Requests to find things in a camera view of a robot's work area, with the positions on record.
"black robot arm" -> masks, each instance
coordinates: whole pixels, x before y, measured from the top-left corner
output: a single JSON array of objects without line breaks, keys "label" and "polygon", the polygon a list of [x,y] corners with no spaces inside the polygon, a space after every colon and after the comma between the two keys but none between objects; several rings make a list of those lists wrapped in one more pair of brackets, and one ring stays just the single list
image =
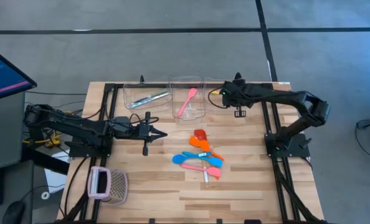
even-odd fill
[{"label": "black robot arm", "polygon": [[24,114],[24,124],[30,134],[35,129],[50,128],[75,137],[74,141],[66,142],[73,149],[73,152],[70,150],[72,157],[109,156],[112,138],[144,141],[143,155],[147,156],[148,143],[167,136],[150,125],[156,122],[151,121],[150,112],[146,112],[145,119],[134,123],[126,116],[108,121],[92,121],[53,109],[49,105],[28,105]]},{"label": "black robot arm", "polygon": [[244,79],[235,79],[232,82],[225,81],[220,94],[222,104],[225,107],[234,106],[235,117],[244,117],[245,111],[241,106],[251,108],[254,103],[261,101],[280,103],[294,106],[300,118],[287,127],[281,127],[275,136],[276,147],[288,147],[292,137],[304,131],[310,126],[324,125],[330,112],[327,102],[319,99],[307,91],[281,91],[267,88],[261,84],[246,83]]}]

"pink plastic spoon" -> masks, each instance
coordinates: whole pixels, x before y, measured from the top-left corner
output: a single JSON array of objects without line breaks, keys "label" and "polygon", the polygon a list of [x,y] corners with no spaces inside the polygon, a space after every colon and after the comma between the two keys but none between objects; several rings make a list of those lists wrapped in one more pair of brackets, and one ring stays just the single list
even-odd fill
[{"label": "pink plastic spoon", "polygon": [[186,105],[189,103],[189,100],[196,95],[197,88],[191,88],[189,92],[187,93],[187,99],[181,109],[178,111],[177,117],[180,117],[180,115],[184,112]]},{"label": "pink plastic spoon", "polygon": [[205,168],[202,168],[202,167],[196,167],[196,166],[191,166],[191,165],[187,165],[187,164],[181,164],[179,166],[181,166],[182,168],[185,168],[185,169],[206,171],[209,175],[214,176],[214,177],[220,177],[221,176],[221,170],[216,168],[216,167],[209,167],[209,168],[205,169]]}]

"wooden tabletop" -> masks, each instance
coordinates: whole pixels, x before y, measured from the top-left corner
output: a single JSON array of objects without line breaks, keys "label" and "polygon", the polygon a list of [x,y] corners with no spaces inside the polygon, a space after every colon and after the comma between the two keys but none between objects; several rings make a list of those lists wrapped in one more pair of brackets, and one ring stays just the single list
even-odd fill
[{"label": "wooden tabletop", "polygon": [[[91,82],[83,116],[96,113],[102,102],[104,82]],[[274,89],[290,90],[289,83],[273,83]],[[271,126],[275,131],[272,109],[268,103]],[[297,118],[294,108],[278,105],[282,126]],[[124,107],[123,90],[118,94],[115,116],[129,116]],[[214,111],[198,122],[178,124],[171,110],[152,112],[160,120],[153,126],[168,136],[149,145],[149,156],[142,155],[142,141],[114,140],[107,168],[127,173],[129,186],[126,202],[117,207],[100,204],[99,223],[243,223],[245,219],[260,219],[263,223],[281,223],[272,162],[267,156],[263,135],[266,133],[262,106],[247,109],[246,118],[234,118],[233,112]],[[204,129],[212,150],[225,158],[219,180],[209,178],[204,183],[203,172],[183,169],[171,159],[182,151],[200,152],[189,145],[195,129]],[[61,201],[64,207],[67,186],[82,158],[71,161],[67,184]],[[82,195],[90,159],[75,177],[69,193],[68,211]],[[190,162],[202,166],[201,161]],[[323,218],[311,167],[299,158],[289,158],[295,191],[318,218]],[[285,193],[289,218],[291,206]],[[91,217],[93,200],[88,204],[87,219]]]}]

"concrete floor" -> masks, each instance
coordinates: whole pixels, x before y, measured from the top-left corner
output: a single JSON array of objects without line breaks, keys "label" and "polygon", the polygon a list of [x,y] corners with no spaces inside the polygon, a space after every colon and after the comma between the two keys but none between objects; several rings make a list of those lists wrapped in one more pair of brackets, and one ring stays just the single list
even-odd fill
[{"label": "concrete floor", "polygon": [[[262,3],[268,28],[370,27],[367,0]],[[0,0],[0,30],[164,27],[259,27],[259,19],[252,0]],[[354,139],[355,122],[370,117],[370,32],[269,38],[279,81],[332,106],[325,126],[306,131],[313,138],[313,173],[325,218],[370,223],[370,157]],[[270,80],[258,32],[0,35],[0,54],[39,84],[35,91],[85,93],[90,81],[135,81],[140,75],[150,81],[170,75],[231,79],[241,72],[250,81]],[[26,101],[53,106],[84,98],[26,94]],[[359,136],[370,152],[370,128]],[[45,181],[42,172],[37,177]],[[35,222],[54,219],[56,197],[37,206]]]}]

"monitor screen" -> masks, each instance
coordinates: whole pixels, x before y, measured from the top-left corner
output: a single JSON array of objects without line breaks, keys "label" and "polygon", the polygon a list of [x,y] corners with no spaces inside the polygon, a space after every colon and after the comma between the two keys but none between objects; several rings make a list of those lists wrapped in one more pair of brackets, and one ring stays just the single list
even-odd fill
[{"label": "monitor screen", "polygon": [[36,86],[33,80],[0,55],[0,98]]}]

